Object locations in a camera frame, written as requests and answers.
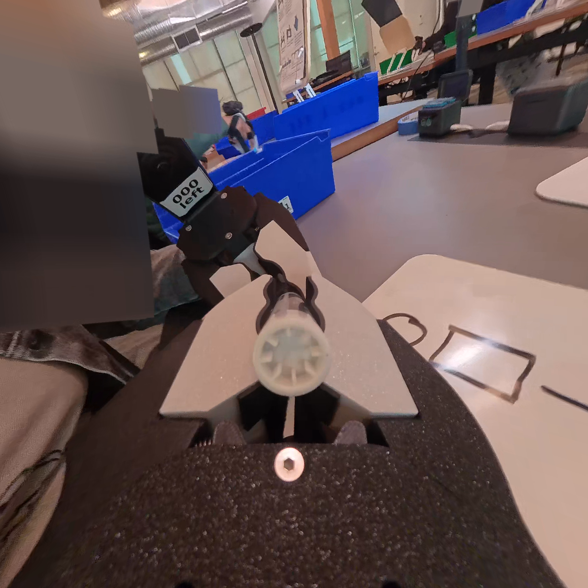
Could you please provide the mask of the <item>black boxy object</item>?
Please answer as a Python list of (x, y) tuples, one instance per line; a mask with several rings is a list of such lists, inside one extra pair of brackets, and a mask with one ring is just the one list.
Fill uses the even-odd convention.
[(556, 136), (576, 129), (587, 112), (587, 74), (554, 77), (514, 95), (507, 134)]

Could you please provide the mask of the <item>black whiteboard marker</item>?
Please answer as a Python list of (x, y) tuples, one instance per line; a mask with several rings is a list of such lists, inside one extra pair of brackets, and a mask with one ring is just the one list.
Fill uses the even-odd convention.
[(293, 292), (280, 296), (254, 343), (260, 384), (287, 398), (311, 393), (326, 380), (331, 360), (327, 337), (303, 299)]

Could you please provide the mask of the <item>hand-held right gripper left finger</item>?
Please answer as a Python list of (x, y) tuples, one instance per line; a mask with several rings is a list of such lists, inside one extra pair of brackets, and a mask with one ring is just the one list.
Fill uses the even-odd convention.
[(223, 421), (237, 422), (248, 431), (251, 419), (270, 417), (268, 429), (281, 435), (288, 422), (288, 399), (269, 393), (256, 398), (258, 406), (246, 405), (253, 416), (242, 416), (239, 399), (259, 386), (253, 350), (258, 336), (256, 321), (268, 299), (272, 281), (252, 281), (213, 307), (202, 319), (185, 359), (169, 388), (159, 414), (169, 418), (194, 417), (212, 427)]

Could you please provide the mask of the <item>blue plastic bin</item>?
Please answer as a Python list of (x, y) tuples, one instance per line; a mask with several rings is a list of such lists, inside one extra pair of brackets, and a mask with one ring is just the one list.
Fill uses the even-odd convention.
[(273, 141), (260, 152), (232, 158), (230, 163), (273, 161), (291, 152), (297, 158), (310, 153), (314, 160), (330, 159), (332, 139), (378, 120), (378, 75), (371, 72), (285, 109), (273, 119)]
[(208, 172), (219, 190), (244, 187), (298, 219), (335, 192), (330, 129), (276, 139)]

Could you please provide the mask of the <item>black box with blue top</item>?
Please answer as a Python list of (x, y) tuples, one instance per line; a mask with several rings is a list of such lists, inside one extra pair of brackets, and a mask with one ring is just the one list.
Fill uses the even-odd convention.
[(437, 138), (460, 124), (462, 102), (454, 97), (433, 99), (417, 114), (417, 133), (421, 138)]

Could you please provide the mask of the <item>person's left forearm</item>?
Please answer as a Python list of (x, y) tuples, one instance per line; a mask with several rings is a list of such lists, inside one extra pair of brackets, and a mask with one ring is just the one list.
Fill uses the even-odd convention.
[(150, 254), (155, 315), (200, 299), (182, 266), (185, 255), (176, 245), (151, 250)]

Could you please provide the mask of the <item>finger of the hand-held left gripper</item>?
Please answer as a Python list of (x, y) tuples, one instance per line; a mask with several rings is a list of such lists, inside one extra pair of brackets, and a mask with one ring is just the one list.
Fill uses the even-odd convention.
[(225, 299), (249, 285), (255, 277), (246, 265), (231, 264), (218, 268), (209, 280), (221, 299)]
[(277, 272), (298, 288), (305, 288), (307, 278), (321, 275), (313, 254), (307, 252), (275, 221), (260, 232), (256, 241), (256, 256), (263, 267)]

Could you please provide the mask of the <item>white whiteboard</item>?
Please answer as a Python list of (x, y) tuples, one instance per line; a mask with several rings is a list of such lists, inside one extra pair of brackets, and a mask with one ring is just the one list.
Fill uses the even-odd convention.
[(364, 305), (460, 395), (544, 556), (587, 587), (587, 290), (423, 254)]

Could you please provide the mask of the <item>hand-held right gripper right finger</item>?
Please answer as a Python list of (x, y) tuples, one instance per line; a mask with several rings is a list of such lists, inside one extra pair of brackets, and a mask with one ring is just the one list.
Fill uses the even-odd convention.
[(414, 418), (418, 408), (385, 339), (362, 303), (326, 279), (308, 279), (330, 345), (330, 368), (319, 386), (295, 401), (295, 432), (339, 432), (350, 421)]

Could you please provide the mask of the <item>wooden office desk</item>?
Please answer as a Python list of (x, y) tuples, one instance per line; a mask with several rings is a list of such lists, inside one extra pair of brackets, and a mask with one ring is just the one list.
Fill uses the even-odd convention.
[[(579, 18), (583, 20), (576, 28), (567, 28), (564, 32), (553, 30), (522, 45), (504, 49), (493, 48), (498, 43), (510, 41), (526, 33), (535, 32), (552, 24), (569, 24)], [(587, 40), (587, 1), (574, 1), (557, 8), (541, 10), (528, 18), (520, 19), (494, 31), (475, 35), (467, 41), (465, 55), (467, 64), (474, 70), (585, 40)], [(426, 77), (427, 72), (440, 68), (451, 59), (458, 59), (457, 46), (445, 48), (436, 54), (431, 52), (424, 55), (414, 63), (380, 77), (378, 79), (379, 93), (389, 96), (416, 89), (421, 85), (422, 78)]]

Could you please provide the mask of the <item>white hanging sign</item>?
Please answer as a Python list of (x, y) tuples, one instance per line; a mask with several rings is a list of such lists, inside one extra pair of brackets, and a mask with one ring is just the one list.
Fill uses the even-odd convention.
[(311, 13), (308, 1), (276, 1), (279, 41), (279, 83), (284, 94), (308, 81)]

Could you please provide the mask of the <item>black studio light panel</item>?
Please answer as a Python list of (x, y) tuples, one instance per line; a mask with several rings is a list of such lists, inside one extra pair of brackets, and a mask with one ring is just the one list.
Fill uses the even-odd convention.
[(403, 12), (397, 1), (362, 1), (365, 12), (377, 23), (379, 28), (386, 26), (399, 17)]

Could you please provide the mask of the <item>small blue bin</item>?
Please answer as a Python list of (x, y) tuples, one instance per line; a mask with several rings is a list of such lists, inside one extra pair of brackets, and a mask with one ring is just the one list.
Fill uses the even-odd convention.
[(476, 33), (484, 35), (525, 19), (535, 1), (483, 1), (476, 16)]

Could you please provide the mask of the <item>white table sign stand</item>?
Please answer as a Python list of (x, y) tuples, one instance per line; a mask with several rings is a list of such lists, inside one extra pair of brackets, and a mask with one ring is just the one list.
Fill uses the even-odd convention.
[(587, 209), (587, 158), (540, 182), (534, 193), (544, 201)]

